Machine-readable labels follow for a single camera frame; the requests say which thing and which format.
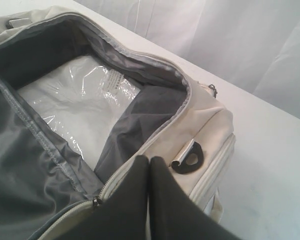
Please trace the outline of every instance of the white fabric background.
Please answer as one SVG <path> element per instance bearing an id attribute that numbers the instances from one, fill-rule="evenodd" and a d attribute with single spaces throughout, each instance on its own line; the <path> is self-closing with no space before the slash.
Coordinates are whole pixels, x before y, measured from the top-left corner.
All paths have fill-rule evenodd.
<path id="1" fill-rule="evenodd" d="M 300 118 L 300 0 L 77 0 Z"/>

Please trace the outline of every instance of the open bag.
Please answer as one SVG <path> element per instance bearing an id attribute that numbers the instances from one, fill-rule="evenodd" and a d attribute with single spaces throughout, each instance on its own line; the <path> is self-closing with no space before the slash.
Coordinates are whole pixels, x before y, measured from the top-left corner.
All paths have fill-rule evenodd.
<path id="1" fill-rule="evenodd" d="M 0 17 L 0 240 L 73 228 L 111 198 L 139 155 L 164 159 L 218 221 L 232 114 L 196 80 L 77 12 Z"/>

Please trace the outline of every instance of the seam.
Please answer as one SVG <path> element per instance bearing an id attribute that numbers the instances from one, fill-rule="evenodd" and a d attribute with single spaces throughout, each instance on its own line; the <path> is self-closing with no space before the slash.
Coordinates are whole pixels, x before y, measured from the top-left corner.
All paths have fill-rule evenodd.
<path id="1" fill-rule="evenodd" d="M 36 131 L 36 129 L 33 126 L 33 125 L 35 125 L 34 120 L 30 116 L 27 115 L 26 111 L 22 108 L 22 106 L 18 106 L 18 101 L 12 96 L 12 94 L 8 90 L 7 86 L 5 86 L 3 84 L 3 82 L 1 82 L 1 80 L 0 80 L 0 91 L 3 94 L 4 98 L 7 100 L 8 104 L 10 105 L 10 107 L 12 108 L 12 110 L 23 121 L 23 123 L 30 130 L 30 132 L 32 133 L 32 135 L 34 136 L 34 138 L 37 140 L 37 142 L 42 146 L 42 148 L 51 157 L 51 159 L 54 162 L 54 164 L 56 164 L 60 168 L 60 170 L 62 171 L 62 173 L 67 178 L 70 179 L 70 182 L 71 182 L 71 185 L 72 185 L 73 189 L 75 191 L 77 191 L 77 192 L 80 192 L 80 193 L 83 193 L 83 194 L 86 195 L 87 194 L 86 191 L 81 186 L 81 183 L 80 183 L 79 179 L 77 178 L 76 174 L 74 173 L 73 169 L 71 168 L 71 166 L 69 166 L 69 169 L 66 169 L 65 166 L 62 165 L 62 162 L 60 162 L 60 160 L 62 161 L 63 159 L 60 159 L 60 158 L 63 158 L 63 157 L 61 155 L 57 157 L 51 151 L 51 148 L 47 144 L 47 143 L 49 143 L 49 142 L 47 142 L 47 141 L 49 141 L 49 139 L 43 139 L 42 136 L 40 136 L 40 133 L 42 133 L 43 136 L 45 136 L 45 135 L 44 135 L 44 133 L 42 132 L 42 130 L 38 126 L 37 126 L 37 128 L 40 130 L 40 132 Z"/>

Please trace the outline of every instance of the white backdrop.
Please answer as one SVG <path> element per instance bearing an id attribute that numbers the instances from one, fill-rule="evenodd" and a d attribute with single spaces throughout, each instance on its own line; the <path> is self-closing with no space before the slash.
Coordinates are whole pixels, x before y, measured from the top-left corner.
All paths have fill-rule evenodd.
<path id="1" fill-rule="evenodd" d="M 77 0 L 300 118 L 300 0 Z"/>

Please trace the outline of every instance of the white table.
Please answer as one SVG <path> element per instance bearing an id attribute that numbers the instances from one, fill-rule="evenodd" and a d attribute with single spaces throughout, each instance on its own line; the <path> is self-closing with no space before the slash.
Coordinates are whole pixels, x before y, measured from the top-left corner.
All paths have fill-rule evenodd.
<path id="1" fill-rule="evenodd" d="M 237 137 L 233 160 L 220 186 L 221 225 L 247 240 L 300 240 L 299 119 L 72 0 L 0 0 L 0 16 L 52 5 L 75 9 L 127 47 L 166 57 L 194 79 L 214 84 L 217 98 L 233 112 Z"/>

